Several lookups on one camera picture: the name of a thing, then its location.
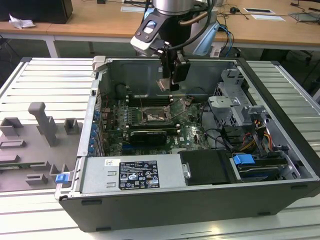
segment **motherboard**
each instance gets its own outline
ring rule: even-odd
[[[200,124],[203,105],[190,97],[103,101],[105,155],[177,154],[210,149]]]

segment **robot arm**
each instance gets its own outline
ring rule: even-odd
[[[162,65],[162,78],[157,82],[162,91],[179,90],[186,79],[190,62],[183,48],[194,42],[210,23],[214,1],[153,0],[155,7],[142,22],[131,40],[136,51],[144,55],[157,53]],[[192,24],[207,17],[203,29],[190,38]]]

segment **aluminum workbench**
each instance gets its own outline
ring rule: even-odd
[[[248,63],[319,155],[319,106],[281,66],[266,61]],[[23,110],[32,101],[43,101],[46,114],[56,123],[68,117],[81,123],[94,79],[90,58],[21,62],[0,90],[0,121],[17,116],[22,124],[33,124],[34,117]],[[54,192],[0,193],[1,239],[320,239],[320,195],[298,200],[273,216],[85,233],[55,200]]]

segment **black computer case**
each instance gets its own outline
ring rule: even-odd
[[[71,0],[0,0],[0,21],[17,19],[65,24],[73,12]]]

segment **green circuit board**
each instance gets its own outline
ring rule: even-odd
[[[201,103],[191,103],[179,97],[163,107],[132,107],[125,101],[111,101],[109,106],[108,113],[102,114],[106,156],[177,154],[179,151],[210,148],[199,123]],[[166,143],[161,146],[131,146],[128,134],[144,130],[146,126],[167,131]]]

